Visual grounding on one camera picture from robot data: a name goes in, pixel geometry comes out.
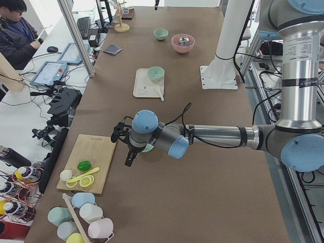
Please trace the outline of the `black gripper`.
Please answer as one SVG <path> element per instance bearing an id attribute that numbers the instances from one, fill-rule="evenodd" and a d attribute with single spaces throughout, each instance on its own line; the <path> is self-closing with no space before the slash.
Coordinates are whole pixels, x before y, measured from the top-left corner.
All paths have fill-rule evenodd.
<path id="1" fill-rule="evenodd" d="M 139 148 L 135 147 L 130 142 L 130 129 L 131 125 L 126 124 L 127 119 L 133 120 L 130 116 L 125 116 L 118 124 L 113 128 L 113 133 L 110 136 L 111 142 L 116 143 L 118 140 L 122 141 L 122 143 L 128 145 L 129 152 L 127 154 L 127 158 L 125 160 L 125 166 L 130 167 L 136 158 Z"/>

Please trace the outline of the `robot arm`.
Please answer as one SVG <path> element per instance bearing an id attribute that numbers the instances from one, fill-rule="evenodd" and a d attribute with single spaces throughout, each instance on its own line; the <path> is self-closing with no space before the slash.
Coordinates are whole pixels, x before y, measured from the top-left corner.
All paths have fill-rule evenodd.
<path id="1" fill-rule="evenodd" d="M 298 172 L 323 166 L 322 125 L 316 120 L 320 32 L 323 1 L 261 1 L 259 37 L 283 41 L 281 114 L 273 125 L 251 127 L 162 123 L 150 110 L 138 111 L 130 125 L 118 123 L 111 141 L 127 144 L 131 166 L 147 144 L 181 158 L 188 147 L 204 143 L 219 148 L 250 147 L 270 153 Z"/>

